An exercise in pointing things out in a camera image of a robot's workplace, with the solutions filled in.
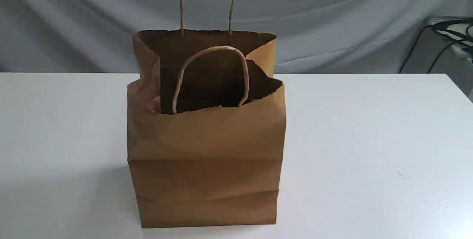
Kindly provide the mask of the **brown paper bag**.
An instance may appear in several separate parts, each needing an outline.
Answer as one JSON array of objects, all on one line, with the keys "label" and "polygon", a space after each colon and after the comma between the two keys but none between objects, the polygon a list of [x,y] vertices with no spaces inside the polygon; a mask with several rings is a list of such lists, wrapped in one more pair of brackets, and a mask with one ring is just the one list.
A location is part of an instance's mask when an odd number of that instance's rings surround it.
[{"label": "brown paper bag", "polygon": [[184,28],[133,34],[128,165],[143,228],[277,219],[286,132],[276,36]]}]

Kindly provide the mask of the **grey backdrop cloth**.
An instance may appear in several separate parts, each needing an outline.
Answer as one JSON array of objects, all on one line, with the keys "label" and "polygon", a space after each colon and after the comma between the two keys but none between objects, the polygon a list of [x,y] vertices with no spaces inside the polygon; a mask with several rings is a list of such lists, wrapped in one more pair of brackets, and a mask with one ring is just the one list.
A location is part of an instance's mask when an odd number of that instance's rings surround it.
[{"label": "grey backdrop cloth", "polygon": [[[235,0],[232,25],[277,35],[279,74],[391,74],[447,1]],[[1,0],[1,71],[136,73],[132,34],[179,26],[179,0]]]}]

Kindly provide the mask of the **white side table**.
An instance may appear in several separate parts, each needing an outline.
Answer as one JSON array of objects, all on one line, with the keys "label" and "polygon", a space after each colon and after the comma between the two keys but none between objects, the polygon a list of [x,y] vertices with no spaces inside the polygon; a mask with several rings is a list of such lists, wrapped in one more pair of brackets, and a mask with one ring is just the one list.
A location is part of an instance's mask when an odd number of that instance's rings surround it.
[{"label": "white side table", "polygon": [[472,17],[430,17],[417,32],[400,74],[446,74],[472,100]]}]

